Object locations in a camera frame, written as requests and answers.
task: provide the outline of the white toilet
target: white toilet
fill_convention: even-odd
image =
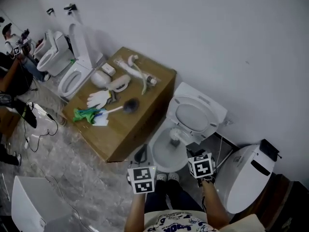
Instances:
[[[59,96],[67,101],[73,98],[93,71],[106,61],[102,53],[91,49],[83,25],[71,24],[69,35],[76,62],[70,67],[58,86]]]
[[[38,60],[41,60],[41,58],[44,56],[44,54],[52,47],[49,41],[48,33],[46,32],[44,34],[44,38],[42,43],[35,48],[34,50],[34,57],[37,58]]]
[[[169,102],[166,119],[149,141],[154,165],[165,173],[176,172],[188,163],[184,141],[200,144],[214,134],[227,110],[207,95],[182,82]],[[178,128],[183,140],[175,147],[170,131]]]
[[[261,147],[250,145],[236,151],[219,169],[214,185],[229,213],[239,213],[252,204],[273,172],[275,161],[271,158],[272,146],[265,145],[264,152]]]
[[[48,72],[52,76],[57,76],[71,63],[74,55],[70,51],[68,42],[62,32],[57,31],[53,34],[49,30],[48,38],[52,47],[43,55],[37,69],[41,72]]]

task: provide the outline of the marble floor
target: marble floor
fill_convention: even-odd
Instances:
[[[16,175],[44,177],[47,176],[54,186],[55,192],[61,196],[54,177],[61,189],[65,201],[74,207],[80,215],[82,223],[90,231],[123,231],[132,200],[131,186],[127,183],[126,172],[131,165],[130,159],[119,163],[105,163],[83,140],[81,135],[69,123],[59,126],[54,136],[45,136],[40,139],[37,152],[25,148],[25,133],[30,137],[30,146],[36,149],[38,136],[44,134],[47,129],[52,134],[56,131],[56,125],[43,111],[33,110],[37,117],[38,126],[33,129],[24,124],[21,119],[15,128],[12,137],[6,142],[10,152],[16,151],[22,155],[20,167],[0,162],[0,173],[3,173],[8,194],[12,197],[13,182]],[[211,136],[201,146],[212,152],[215,159],[220,148],[220,138]],[[222,160],[231,147],[222,143],[220,160]],[[151,154],[148,153],[148,161],[151,162]],[[190,176],[188,169],[180,171],[181,185],[201,202],[201,189],[197,187],[196,180]],[[9,215],[11,203],[7,199],[3,179],[0,179],[1,191],[0,215]],[[87,229],[81,225],[75,211],[70,220],[70,227],[66,231],[85,232]]]

